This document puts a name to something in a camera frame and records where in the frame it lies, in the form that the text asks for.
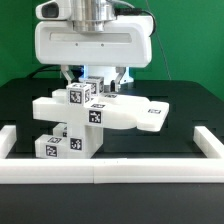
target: black tabletop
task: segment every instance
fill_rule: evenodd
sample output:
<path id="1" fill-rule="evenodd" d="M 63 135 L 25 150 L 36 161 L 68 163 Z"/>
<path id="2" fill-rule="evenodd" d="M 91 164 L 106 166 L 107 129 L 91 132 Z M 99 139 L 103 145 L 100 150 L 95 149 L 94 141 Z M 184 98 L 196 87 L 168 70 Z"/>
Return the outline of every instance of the black tabletop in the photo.
<path id="1" fill-rule="evenodd" d="M 35 158 L 34 141 L 53 122 L 32 118 L 32 100 L 64 88 L 60 79 L 14 79 L 0 88 L 0 128 L 16 124 L 8 158 Z M 136 81 L 121 94 L 170 104 L 159 133 L 104 131 L 94 158 L 204 158 L 193 142 L 197 125 L 223 141 L 224 103 L 185 81 Z M 223 184 L 0 185 L 1 223 L 223 223 Z"/>

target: green backdrop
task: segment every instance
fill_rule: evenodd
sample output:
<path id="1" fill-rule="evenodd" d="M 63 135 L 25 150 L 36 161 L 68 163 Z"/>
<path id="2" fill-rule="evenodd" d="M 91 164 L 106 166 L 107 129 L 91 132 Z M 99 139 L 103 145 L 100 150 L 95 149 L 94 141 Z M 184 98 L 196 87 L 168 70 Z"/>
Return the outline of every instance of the green backdrop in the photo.
<path id="1" fill-rule="evenodd" d="M 41 65 L 35 58 L 35 7 L 43 0 L 0 3 L 0 85 L 25 77 Z M 146 8 L 145 0 L 129 0 Z M 224 99 L 224 1 L 149 0 L 173 80 L 200 83 Z M 154 35 L 152 63 L 133 69 L 136 79 L 166 80 L 163 57 Z"/>

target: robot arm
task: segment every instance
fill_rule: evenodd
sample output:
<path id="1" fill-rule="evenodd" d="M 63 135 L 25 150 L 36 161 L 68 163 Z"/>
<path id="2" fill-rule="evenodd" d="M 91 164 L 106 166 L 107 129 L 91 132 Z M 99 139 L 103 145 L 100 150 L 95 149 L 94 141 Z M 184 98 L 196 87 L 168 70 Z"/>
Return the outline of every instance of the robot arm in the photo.
<path id="1" fill-rule="evenodd" d="M 114 81 L 117 90 L 119 83 L 133 81 L 128 74 L 122 81 L 117 68 L 151 61 L 152 16 L 116 16 L 112 0 L 54 0 L 39 5 L 36 15 L 42 20 L 35 32 L 36 56 L 43 64 L 85 66 L 86 76 L 103 76 L 105 85 L 110 89 Z M 66 78 L 67 71 L 62 69 Z"/>

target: white bar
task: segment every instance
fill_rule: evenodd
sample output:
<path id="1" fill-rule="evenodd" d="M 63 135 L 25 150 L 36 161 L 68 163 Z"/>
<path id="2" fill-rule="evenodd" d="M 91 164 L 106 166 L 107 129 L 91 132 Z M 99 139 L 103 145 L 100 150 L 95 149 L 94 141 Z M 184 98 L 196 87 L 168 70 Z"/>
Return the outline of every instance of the white bar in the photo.
<path id="1" fill-rule="evenodd" d="M 1 184 L 224 183 L 224 159 L 11 159 Z"/>
<path id="2" fill-rule="evenodd" d="M 93 161 L 69 159 L 1 160 L 0 183 L 93 183 Z"/>
<path id="3" fill-rule="evenodd" d="M 193 139 L 208 158 L 224 159 L 224 145 L 206 127 L 195 127 Z"/>
<path id="4" fill-rule="evenodd" d="M 94 167 L 94 183 L 224 182 L 220 159 L 104 160 Z"/>
<path id="5" fill-rule="evenodd" d="M 0 131 L 0 159 L 5 159 L 16 142 L 16 126 L 6 125 Z"/>

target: white block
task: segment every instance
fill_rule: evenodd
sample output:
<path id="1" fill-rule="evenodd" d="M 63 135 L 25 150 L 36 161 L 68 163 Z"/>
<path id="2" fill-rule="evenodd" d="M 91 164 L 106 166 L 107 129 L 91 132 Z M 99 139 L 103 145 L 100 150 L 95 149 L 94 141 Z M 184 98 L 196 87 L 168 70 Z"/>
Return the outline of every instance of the white block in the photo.
<path id="1" fill-rule="evenodd" d="M 69 158 L 89 159 L 103 144 L 103 128 L 69 123 L 67 131 Z"/>
<path id="2" fill-rule="evenodd" d="M 0 131 L 0 159 L 7 157 L 16 140 L 16 126 L 5 125 Z"/>
<path id="3" fill-rule="evenodd" d="M 45 159 L 67 159 L 67 138 L 42 135 L 35 141 L 36 157 Z"/>
<path id="4" fill-rule="evenodd" d="M 91 101 L 91 84 L 72 83 L 67 86 L 68 104 L 84 106 Z"/>
<path id="5" fill-rule="evenodd" d="M 132 105 L 134 107 L 137 105 L 139 106 L 149 105 L 150 101 L 146 97 L 104 93 L 102 96 L 99 96 L 99 103 L 104 102 L 122 106 Z"/>
<path id="6" fill-rule="evenodd" d="M 39 120 L 67 123 L 76 119 L 79 122 L 84 122 L 84 111 L 83 107 L 71 107 L 59 103 L 53 98 L 41 97 L 33 101 L 33 117 Z"/>
<path id="7" fill-rule="evenodd" d="M 104 77 L 88 76 L 87 78 L 81 78 L 80 81 L 91 85 L 92 96 L 99 96 L 104 92 Z"/>
<path id="8" fill-rule="evenodd" d="M 53 135 L 59 137 L 67 137 L 67 124 L 59 123 L 53 128 Z"/>
<path id="9" fill-rule="evenodd" d="M 208 158 L 224 159 L 224 145 L 206 127 L 195 127 L 193 140 Z"/>
<path id="10" fill-rule="evenodd" d="M 130 129 L 136 127 L 136 116 L 122 105 L 109 103 L 89 104 L 86 110 L 86 125 Z"/>
<path id="11" fill-rule="evenodd" d="M 159 131 L 169 111 L 169 104 L 163 102 L 151 102 L 148 108 L 144 108 L 137 118 L 137 128 L 145 131 Z"/>
<path id="12" fill-rule="evenodd" d="M 52 92 L 52 98 L 56 99 L 59 103 L 67 103 L 67 90 L 58 89 Z"/>

